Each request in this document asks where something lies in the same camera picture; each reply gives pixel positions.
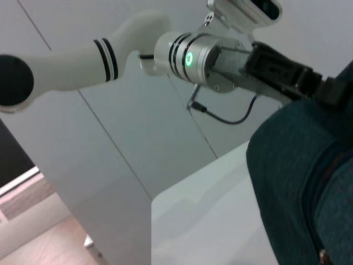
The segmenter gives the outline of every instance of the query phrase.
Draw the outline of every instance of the black stripe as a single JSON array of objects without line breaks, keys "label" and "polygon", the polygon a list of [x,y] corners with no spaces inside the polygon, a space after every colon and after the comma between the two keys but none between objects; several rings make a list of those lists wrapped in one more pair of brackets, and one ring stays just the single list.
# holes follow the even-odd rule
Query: black stripe
[{"label": "black stripe", "polygon": [[153,54],[147,54],[147,55],[139,55],[138,58],[140,58],[141,60],[153,60],[154,59],[154,55]]},{"label": "black stripe", "polygon": [[109,71],[109,65],[108,65],[108,60],[106,59],[103,47],[99,43],[98,40],[94,40],[94,43],[97,45],[98,50],[100,52],[101,58],[103,59],[103,64],[104,64],[104,70],[105,70],[105,81],[108,82],[110,81],[110,71]]},{"label": "black stripe", "polygon": [[188,49],[190,48],[191,44],[197,40],[198,38],[202,37],[202,36],[205,36],[205,35],[208,35],[208,34],[200,34],[196,37],[194,37],[192,40],[190,40],[190,42],[188,43],[188,45],[186,46],[185,50],[184,50],[184,53],[183,53],[183,59],[182,59],[182,62],[183,62],[183,72],[184,72],[184,75],[187,77],[187,79],[191,82],[188,74],[186,73],[186,68],[185,68],[185,58],[186,58],[186,54],[188,53]]},{"label": "black stripe", "polygon": [[111,62],[113,63],[113,70],[114,70],[114,80],[117,79],[118,77],[118,69],[117,69],[117,62],[116,62],[116,58],[115,58],[115,54],[114,54],[114,50],[111,47],[109,41],[106,38],[103,38],[104,43],[106,44],[106,47],[108,48],[110,57],[111,57]]},{"label": "black stripe", "polygon": [[172,66],[172,52],[173,52],[174,46],[175,46],[175,44],[177,43],[177,41],[178,41],[182,36],[184,36],[185,34],[187,34],[187,33],[183,33],[183,34],[181,34],[179,37],[177,37],[177,38],[175,39],[175,41],[173,42],[173,44],[171,45],[170,49],[169,49],[169,66],[170,66],[170,68],[172,69],[172,71],[173,71],[173,73],[174,73],[175,75],[176,75],[176,73],[175,73],[175,71],[174,71],[174,69],[173,69],[173,66]]},{"label": "black stripe", "polygon": [[175,67],[175,71],[176,71],[176,75],[178,75],[179,77],[181,77],[181,75],[179,74],[179,71],[178,71],[178,68],[177,68],[177,52],[178,52],[178,48],[180,46],[180,44],[183,42],[183,40],[185,40],[187,37],[189,37],[191,35],[191,33],[188,33],[186,34],[185,36],[183,36],[179,41],[178,41],[178,44],[174,50],[174,54],[173,54],[173,64],[174,64],[174,67]]}]

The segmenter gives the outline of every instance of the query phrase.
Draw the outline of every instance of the floor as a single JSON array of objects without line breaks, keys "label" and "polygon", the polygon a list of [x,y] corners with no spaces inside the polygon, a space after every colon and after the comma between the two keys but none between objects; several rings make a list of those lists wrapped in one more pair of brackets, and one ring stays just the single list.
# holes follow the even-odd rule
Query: floor
[{"label": "floor", "polygon": [[0,265],[97,265],[83,246],[86,235],[70,217],[2,259]]}]

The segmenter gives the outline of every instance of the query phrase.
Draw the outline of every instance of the metal cylinder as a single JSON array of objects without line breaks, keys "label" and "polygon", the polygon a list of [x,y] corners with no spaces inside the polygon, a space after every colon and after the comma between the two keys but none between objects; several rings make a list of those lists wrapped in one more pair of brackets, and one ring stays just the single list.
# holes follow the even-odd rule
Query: metal cylinder
[{"label": "metal cylinder", "polygon": [[188,82],[206,85],[208,71],[219,53],[220,41],[205,33],[165,33],[154,49],[156,66],[160,71]]}]

